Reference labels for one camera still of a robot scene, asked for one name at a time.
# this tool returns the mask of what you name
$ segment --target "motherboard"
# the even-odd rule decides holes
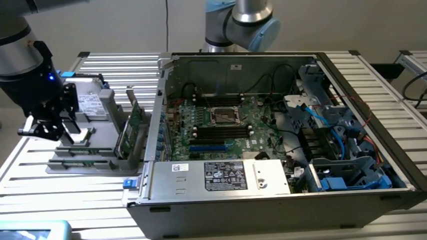
[[[262,122],[266,97],[201,97],[169,104],[172,161],[284,159],[280,133]]]

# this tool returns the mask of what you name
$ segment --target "workbench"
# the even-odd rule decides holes
[[[427,123],[419,112],[375,72],[348,51],[326,52],[363,101],[417,168],[427,175]],[[156,53],[80,53],[70,71],[104,75],[124,110],[130,103],[152,111],[157,87]],[[76,240],[140,240],[144,234],[122,207],[122,181],[129,176],[46,174],[46,161],[58,142],[22,137],[0,168],[0,220],[66,220]],[[427,239],[427,201],[396,210],[361,229],[341,229],[237,236],[233,239]]]

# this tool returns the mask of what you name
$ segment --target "robotic arm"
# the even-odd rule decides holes
[[[21,136],[61,140],[72,145],[78,134],[76,86],[64,83],[52,53],[32,33],[24,15],[89,0],[0,0],[0,88],[21,107],[26,122]],[[208,0],[204,52],[234,52],[236,45],[262,52],[280,23],[266,0]]]

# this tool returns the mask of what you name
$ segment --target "metal slats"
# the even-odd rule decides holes
[[[132,108],[125,94],[125,88],[132,86],[138,105],[145,108],[146,112],[150,112],[158,81],[157,59],[157,53],[92,53],[82,59],[74,71],[81,74],[102,74],[114,91],[114,101],[122,106],[124,111],[130,111]]]
[[[328,52],[334,64],[347,70],[361,70],[355,66],[360,61],[347,52]],[[90,54],[84,60],[82,67],[137,67],[152,66],[157,54]],[[149,108],[152,87],[157,84],[157,77],[150,72],[140,69],[117,71],[102,69],[105,79],[110,88],[114,89],[116,101],[125,102],[128,99],[122,94],[125,87],[132,85],[138,93],[137,100],[146,101]],[[348,81],[371,82],[376,79],[369,74],[347,74]],[[359,89],[368,89],[361,83],[355,83]],[[380,111],[381,116],[392,113],[400,108],[395,105],[395,100],[388,93],[365,93],[361,95],[375,111]],[[411,117],[381,118],[391,133],[401,137],[401,144],[412,145],[411,139],[415,134],[424,137],[420,125]],[[58,143],[29,139],[28,142],[16,149],[8,162],[0,169],[0,220],[30,220],[30,219],[65,219],[68,220],[73,232],[72,239],[76,240],[142,240],[144,234],[136,226],[128,211],[122,208],[121,183],[125,176],[97,176],[97,175],[64,175],[46,174],[45,162],[52,156],[52,151]],[[408,151],[408,156],[417,164],[420,170],[427,174],[427,150]],[[427,202],[415,206],[411,210],[392,211],[381,216],[361,229],[341,229],[325,231],[305,231],[290,233],[274,233],[261,235],[233,236],[237,240],[310,240],[310,239],[353,239],[353,240],[420,240],[427,238]],[[225,240],[226,237],[202,238],[204,240]]]

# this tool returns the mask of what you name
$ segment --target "blue latch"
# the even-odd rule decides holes
[[[122,189],[136,189],[136,183],[137,183],[136,180],[132,180],[132,179],[124,180]]]
[[[73,71],[64,71],[60,75],[61,78],[72,78],[76,75]]]

